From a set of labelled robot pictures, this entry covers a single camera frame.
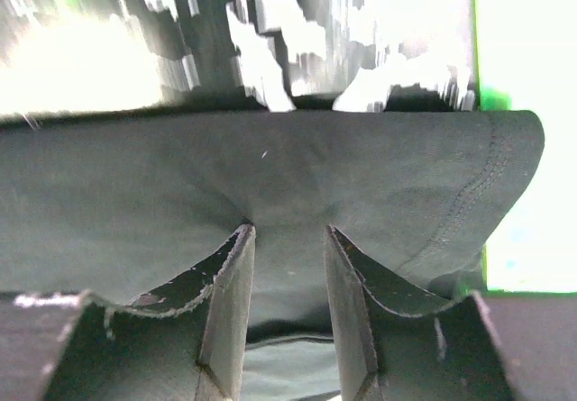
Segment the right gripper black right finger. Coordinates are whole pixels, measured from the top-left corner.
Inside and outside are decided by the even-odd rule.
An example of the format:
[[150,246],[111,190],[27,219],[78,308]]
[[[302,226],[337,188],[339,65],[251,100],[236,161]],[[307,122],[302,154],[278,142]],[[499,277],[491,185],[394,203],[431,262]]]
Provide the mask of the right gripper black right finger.
[[479,294],[437,296],[333,226],[325,230],[325,272],[342,399],[513,399]]

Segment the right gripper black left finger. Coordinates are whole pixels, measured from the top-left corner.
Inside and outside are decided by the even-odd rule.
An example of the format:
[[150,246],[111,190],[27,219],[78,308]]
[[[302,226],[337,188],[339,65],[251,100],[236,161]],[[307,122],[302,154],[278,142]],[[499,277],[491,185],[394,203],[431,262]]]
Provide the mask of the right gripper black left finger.
[[236,400],[256,229],[129,305],[87,296],[47,400]]

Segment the black daisy print t-shirt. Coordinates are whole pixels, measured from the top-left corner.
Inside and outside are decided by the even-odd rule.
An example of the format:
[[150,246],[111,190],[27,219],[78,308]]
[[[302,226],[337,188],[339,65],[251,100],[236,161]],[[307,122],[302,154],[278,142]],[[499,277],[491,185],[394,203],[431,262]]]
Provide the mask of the black daisy print t-shirt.
[[333,392],[332,225],[421,287],[476,264],[545,146],[531,112],[167,114],[1,128],[1,288],[125,304],[256,229],[243,400]]

